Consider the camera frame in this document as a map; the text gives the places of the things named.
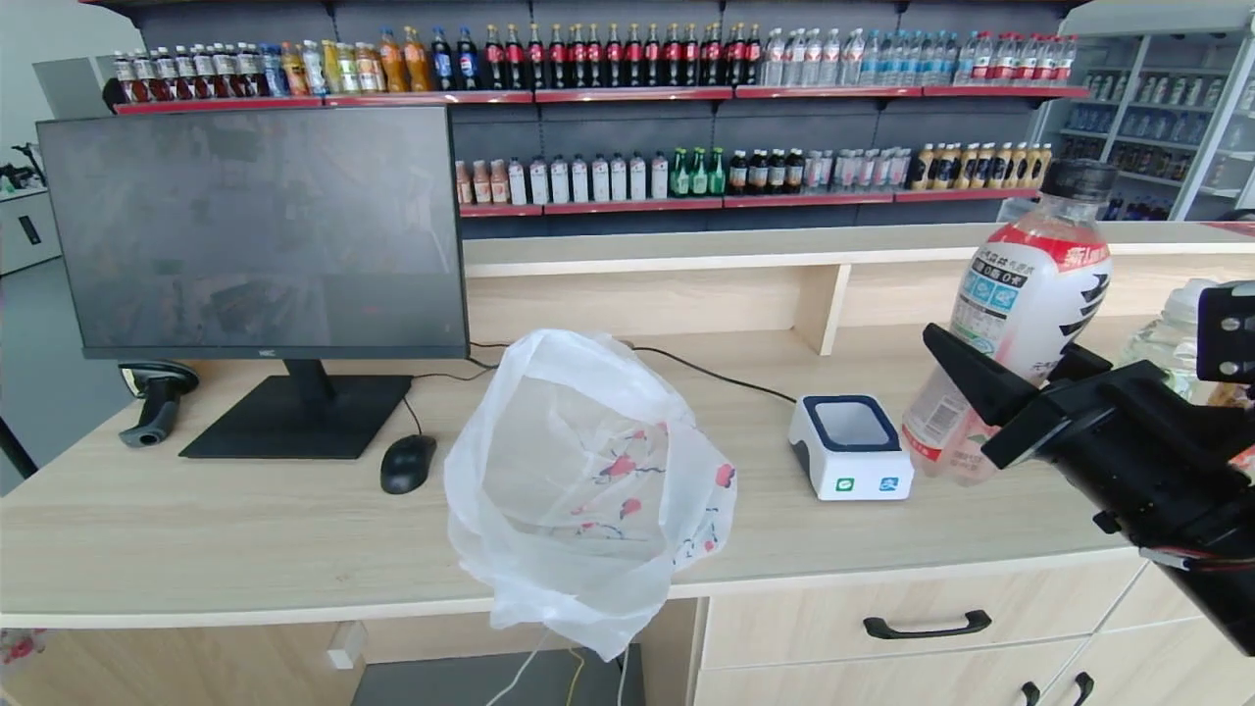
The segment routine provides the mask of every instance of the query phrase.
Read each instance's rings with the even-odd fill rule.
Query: white cable
[[[510,682],[510,686],[507,686],[506,688],[501,690],[501,693],[498,693],[497,696],[493,696],[487,703],[484,703],[484,706],[492,706],[493,703],[501,701],[502,696],[506,696],[507,693],[510,693],[510,691],[512,688],[515,688],[516,686],[518,686],[518,678],[523,676],[523,670],[527,668],[527,665],[531,665],[532,660],[536,658],[536,653],[541,651],[541,646],[545,645],[545,638],[546,637],[548,637],[548,628],[545,628],[545,635],[541,636],[540,642],[537,642],[536,647],[532,648],[532,653],[528,655],[526,660],[523,660],[523,665],[521,667],[518,667],[517,672],[515,672],[515,678]]]
[[[624,682],[628,681],[628,656],[631,655],[631,645],[628,650],[624,650],[624,671],[619,673],[619,697],[615,698],[615,706],[624,706]]]

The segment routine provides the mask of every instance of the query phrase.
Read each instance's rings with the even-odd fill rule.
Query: drawer handle
[[[944,631],[900,632],[889,627],[885,618],[863,618],[863,628],[866,628],[867,635],[880,640],[914,640],[917,637],[954,637],[956,635],[974,635],[994,624],[989,613],[984,611],[969,611],[964,613],[963,617],[968,618],[966,626]]]
[[[1024,682],[1020,691],[1024,692],[1024,706],[1037,706],[1037,702],[1042,700],[1042,690],[1033,682]]]
[[[1077,686],[1081,687],[1081,697],[1072,706],[1081,706],[1089,700],[1089,695],[1094,692],[1094,678],[1086,672],[1077,675]]]

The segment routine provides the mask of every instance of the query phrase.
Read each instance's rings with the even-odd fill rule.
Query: bottle cap
[[[1057,159],[1045,169],[1042,193],[1086,203],[1106,203],[1117,174],[1119,171],[1113,164],[1097,159]]]

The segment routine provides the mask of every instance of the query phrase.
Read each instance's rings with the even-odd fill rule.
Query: white plastic bag
[[[444,490],[462,567],[494,589],[492,627],[545,623],[604,660],[674,572],[723,547],[737,499],[666,381],[609,335],[553,329],[506,350]]]

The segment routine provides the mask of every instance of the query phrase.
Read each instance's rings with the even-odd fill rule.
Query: floor
[[[55,459],[87,433],[131,404],[113,361],[84,361],[61,261],[0,277],[0,415],[36,464]],[[0,458],[0,495],[20,483]],[[545,703],[612,706],[620,670],[589,651],[572,698],[579,661],[566,651],[541,652],[494,706]],[[418,702],[483,706],[513,680],[525,655],[375,665],[366,670],[353,706]],[[628,661],[624,706],[644,703],[639,651]]]

